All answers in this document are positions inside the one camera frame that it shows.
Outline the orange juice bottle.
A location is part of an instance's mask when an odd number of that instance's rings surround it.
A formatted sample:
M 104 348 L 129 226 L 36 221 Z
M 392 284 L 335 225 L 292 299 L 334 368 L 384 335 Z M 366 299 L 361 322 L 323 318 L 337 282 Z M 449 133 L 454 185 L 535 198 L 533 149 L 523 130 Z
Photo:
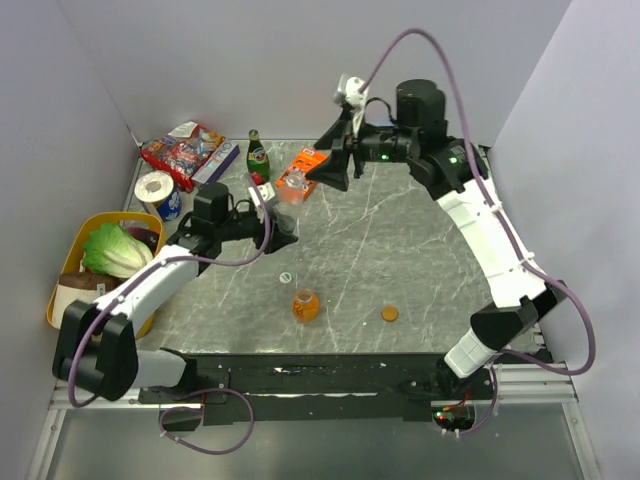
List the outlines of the orange juice bottle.
M 319 309 L 319 298 L 312 289 L 301 288 L 296 291 L 292 311 L 299 322 L 307 323 L 314 320 L 319 313 Z

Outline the orange bottle cap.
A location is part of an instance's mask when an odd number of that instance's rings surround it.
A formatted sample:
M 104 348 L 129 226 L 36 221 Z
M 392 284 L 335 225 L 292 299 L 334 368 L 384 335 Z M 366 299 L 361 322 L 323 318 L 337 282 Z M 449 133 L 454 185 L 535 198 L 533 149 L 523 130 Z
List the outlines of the orange bottle cap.
M 386 305 L 381 310 L 381 317 L 386 322 L 394 322 L 399 317 L 399 310 L 391 305 Z

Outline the clear plastic bottle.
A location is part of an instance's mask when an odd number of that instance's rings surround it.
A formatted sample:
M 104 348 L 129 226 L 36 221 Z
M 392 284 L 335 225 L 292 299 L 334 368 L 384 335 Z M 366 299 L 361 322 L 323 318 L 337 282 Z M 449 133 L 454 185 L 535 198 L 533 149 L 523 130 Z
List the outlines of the clear plastic bottle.
M 275 207 L 279 228 L 294 233 L 304 203 L 305 179 L 301 173 L 290 172 L 284 177 L 284 183 L 278 188 L 278 203 Z

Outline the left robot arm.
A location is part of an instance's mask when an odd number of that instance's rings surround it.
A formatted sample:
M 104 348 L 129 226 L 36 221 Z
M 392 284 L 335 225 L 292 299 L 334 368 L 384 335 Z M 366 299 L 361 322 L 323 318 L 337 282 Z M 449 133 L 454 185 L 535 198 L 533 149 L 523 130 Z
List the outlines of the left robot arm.
M 296 242 L 296 235 L 277 224 L 274 187 L 251 185 L 249 191 L 248 207 L 239 211 L 226 185 L 202 187 L 192 210 L 149 264 L 94 302 L 74 301 L 65 309 L 52 371 L 66 381 L 72 406 L 88 404 L 76 398 L 78 389 L 109 401 L 143 387 L 164 390 L 177 402 L 196 394 L 196 360 L 168 349 L 140 351 L 135 335 L 208 266 L 224 265 L 219 257 L 224 243 L 250 239 L 257 254 L 270 254 Z

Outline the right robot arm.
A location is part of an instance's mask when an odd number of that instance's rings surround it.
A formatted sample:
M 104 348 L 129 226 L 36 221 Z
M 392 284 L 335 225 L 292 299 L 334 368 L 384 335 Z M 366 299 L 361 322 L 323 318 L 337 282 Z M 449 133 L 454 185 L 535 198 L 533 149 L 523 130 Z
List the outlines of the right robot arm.
M 477 175 L 469 165 L 477 158 L 462 140 L 450 136 L 446 99 L 437 85 L 407 80 L 396 88 L 397 118 L 391 126 L 366 122 L 367 93 L 363 80 L 342 76 L 334 101 L 342 112 L 315 143 L 328 158 L 312 168 L 307 179 L 347 191 L 347 168 L 359 178 L 367 162 L 405 163 L 410 175 L 451 218 L 463 235 L 487 279 L 492 301 L 474 313 L 470 328 L 444 357 L 437 386 L 446 397 L 461 397 L 472 376 L 515 337 L 541 320 L 561 300 L 560 291 L 528 272 L 515 246 L 484 199 L 495 185 L 478 161 Z

